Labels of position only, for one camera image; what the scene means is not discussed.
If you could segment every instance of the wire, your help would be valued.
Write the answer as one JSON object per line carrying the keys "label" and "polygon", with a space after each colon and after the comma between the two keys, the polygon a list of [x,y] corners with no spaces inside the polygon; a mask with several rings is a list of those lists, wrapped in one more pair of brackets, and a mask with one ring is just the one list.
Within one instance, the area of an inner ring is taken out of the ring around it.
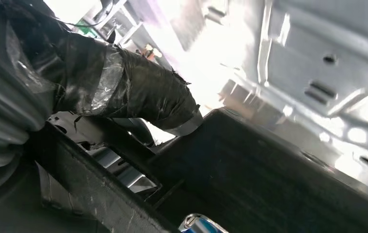
{"label": "wire", "polygon": [[109,13],[112,11],[112,9],[114,8],[114,6],[115,6],[115,0],[112,0],[112,6],[111,6],[110,10],[108,11],[107,16],[105,18],[103,18],[100,22],[98,22],[96,24],[83,25],[83,24],[74,24],[74,23],[64,22],[64,21],[60,20],[59,18],[53,17],[53,16],[49,16],[49,15],[45,14],[44,12],[41,12],[38,9],[35,9],[32,5],[30,5],[30,7],[32,7],[35,11],[37,11],[38,13],[40,13],[40,14],[46,16],[46,17],[52,18],[52,19],[54,19],[54,20],[56,20],[56,21],[58,21],[60,23],[71,25],[71,26],[78,27],[78,28],[92,28],[92,27],[95,27],[95,26],[101,24],[102,22],[104,22],[109,17],[109,15],[110,15]]}

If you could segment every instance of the wrapped hose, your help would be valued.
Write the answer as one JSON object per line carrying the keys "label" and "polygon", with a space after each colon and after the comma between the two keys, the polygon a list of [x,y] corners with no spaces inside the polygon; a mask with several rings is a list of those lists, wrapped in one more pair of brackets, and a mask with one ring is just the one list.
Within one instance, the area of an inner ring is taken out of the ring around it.
{"label": "wrapped hose", "polygon": [[174,71],[118,46],[69,32],[53,17],[21,1],[0,0],[0,5],[11,25],[7,36],[16,44],[12,63],[26,70],[30,81],[56,85],[55,111],[140,117],[176,135],[189,134],[201,124],[188,83]]}

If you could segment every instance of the bright light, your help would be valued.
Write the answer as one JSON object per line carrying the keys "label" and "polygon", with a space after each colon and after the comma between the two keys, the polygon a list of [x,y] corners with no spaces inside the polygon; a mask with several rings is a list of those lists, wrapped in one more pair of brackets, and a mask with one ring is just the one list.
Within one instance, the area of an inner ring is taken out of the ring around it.
{"label": "bright light", "polygon": [[78,23],[78,21],[96,4],[98,0],[44,0],[55,16],[64,22]]}
{"label": "bright light", "polygon": [[322,142],[329,142],[330,139],[331,139],[331,137],[326,132],[320,133],[320,140]]}
{"label": "bright light", "polygon": [[367,141],[367,133],[359,128],[352,128],[348,131],[348,138],[353,142],[365,143]]}
{"label": "bright light", "polygon": [[276,39],[278,43],[285,46],[287,42],[287,37],[289,30],[291,28],[291,23],[289,22],[289,14],[285,14],[284,22],[282,23],[281,32],[279,33],[279,37]]}
{"label": "bright light", "polygon": [[362,172],[362,166],[357,163],[352,157],[343,155],[335,161],[335,168],[341,172],[358,179]]}
{"label": "bright light", "polygon": [[293,112],[293,108],[291,108],[288,105],[285,105],[284,109],[282,110],[282,113],[286,116],[289,117]]}

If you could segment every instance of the plastic wrap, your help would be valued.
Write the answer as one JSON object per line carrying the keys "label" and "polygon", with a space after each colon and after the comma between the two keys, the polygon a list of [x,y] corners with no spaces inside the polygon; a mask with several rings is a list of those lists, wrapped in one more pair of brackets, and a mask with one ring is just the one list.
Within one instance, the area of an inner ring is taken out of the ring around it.
{"label": "plastic wrap", "polygon": [[[200,116],[187,83],[174,71],[117,46],[69,32],[54,18],[22,2],[1,2],[16,34],[8,48],[11,61],[33,91],[60,87],[55,111],[140,117],[163,130],[180,129]],[[22,50],[16,46],[17,39]]]}
{"label": "plastic wrap", "polygon": [[7,54],[16,71],[16,75],[33,93],[43,93],[54,90],[56,85],[40,77],[32,68],[25,54],[23,54],[19,39],[10,23],[6,28]]}

